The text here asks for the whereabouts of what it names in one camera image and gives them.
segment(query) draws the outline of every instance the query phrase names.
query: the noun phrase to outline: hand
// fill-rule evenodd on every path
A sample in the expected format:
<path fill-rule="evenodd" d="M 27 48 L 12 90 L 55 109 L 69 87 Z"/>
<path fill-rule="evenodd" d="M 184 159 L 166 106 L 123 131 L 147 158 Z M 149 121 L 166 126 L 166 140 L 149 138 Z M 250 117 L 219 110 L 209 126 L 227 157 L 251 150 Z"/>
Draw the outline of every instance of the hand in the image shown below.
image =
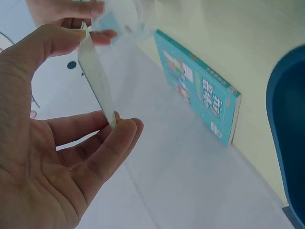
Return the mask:
<path fill-rule="evenodd" d="M 83 21 L 90 26 L 91 19 L 99 17 L 104 12 L 104 2 L 97 0 L 26 0 L 26 2 L 37 26 L 54 24 L 68 29 L 80 29 Z M 117 35 L 113 30 L 91 33 L 93 42 L 99 45 L 110 44 L 111 39 Z"/>
<path fill-rule="evenodd" d="M 32 120 L 31 79 L 49 57 L 68 54 L 81 30 L 45 25 L 0 54 L 0 228 L 72 229 L 122 164 L 143 130 L 139 119 L 113 130 L 101 111 Z M 77 146 L 56 146 L 96 135 Z"/>

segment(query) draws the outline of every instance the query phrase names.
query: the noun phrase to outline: black dot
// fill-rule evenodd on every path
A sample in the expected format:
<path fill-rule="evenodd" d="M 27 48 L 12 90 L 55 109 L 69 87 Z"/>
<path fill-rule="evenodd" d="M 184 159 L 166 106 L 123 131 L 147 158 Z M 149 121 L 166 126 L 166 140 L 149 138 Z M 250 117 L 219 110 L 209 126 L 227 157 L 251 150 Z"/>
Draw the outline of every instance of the black dot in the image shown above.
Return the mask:
<path fill-rule="evenodd" d="M 76 62 L 75 61 L 71 61 L 68 63 L 67 68 L 69 69 L 73 69 L 76 67 Z"/>

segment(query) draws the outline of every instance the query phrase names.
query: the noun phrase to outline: left hand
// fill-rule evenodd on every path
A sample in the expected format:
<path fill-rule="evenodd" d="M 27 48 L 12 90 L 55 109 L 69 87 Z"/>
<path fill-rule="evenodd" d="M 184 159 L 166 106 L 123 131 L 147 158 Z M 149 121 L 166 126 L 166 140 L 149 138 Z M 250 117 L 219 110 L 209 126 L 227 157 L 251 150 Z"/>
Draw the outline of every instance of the left hand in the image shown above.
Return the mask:
<path fill-rule="evenodd" d="M 104 2 L 73 0 L 26 0 L 29 11 L 37 26 L 54 24 L 67 29 L 79 29 L 81 23 L 91 25 L 91 19 L 104 12 Z M 108 45 L 117 36 L 113 30 L 91 32 L 94 44 Z"/>

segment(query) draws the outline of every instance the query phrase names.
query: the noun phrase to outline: wall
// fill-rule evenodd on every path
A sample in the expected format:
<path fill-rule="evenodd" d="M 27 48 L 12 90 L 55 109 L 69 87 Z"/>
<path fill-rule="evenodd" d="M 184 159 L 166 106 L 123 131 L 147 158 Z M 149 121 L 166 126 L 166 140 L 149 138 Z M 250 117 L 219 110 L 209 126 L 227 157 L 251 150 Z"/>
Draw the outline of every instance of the wall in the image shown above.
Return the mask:
<path fill-rule="evenodd" d="M 233 144 L 286 203 L 265 92 L 278 60 L 305 43 L 305 1 L 181 0 L 172 9 L 168 0 L 159 0 L 159 6 L 162 3 L 169 14 L 159 28 L 242 93 Z M 161 66 L 153 39 L 141 49 Z"/>

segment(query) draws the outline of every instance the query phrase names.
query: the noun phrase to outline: teal book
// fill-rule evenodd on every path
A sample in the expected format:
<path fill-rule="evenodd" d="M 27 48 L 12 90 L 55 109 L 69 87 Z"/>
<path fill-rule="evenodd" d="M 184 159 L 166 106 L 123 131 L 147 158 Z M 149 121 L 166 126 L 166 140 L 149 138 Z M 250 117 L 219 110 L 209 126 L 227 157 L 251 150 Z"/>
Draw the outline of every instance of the teal book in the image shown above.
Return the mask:
<path fill-rule="evenodd" d="M 225 145 L 232 142 L 241 94 L 210 66 L 158 30 L 154 34 L 167 82 Z"/>

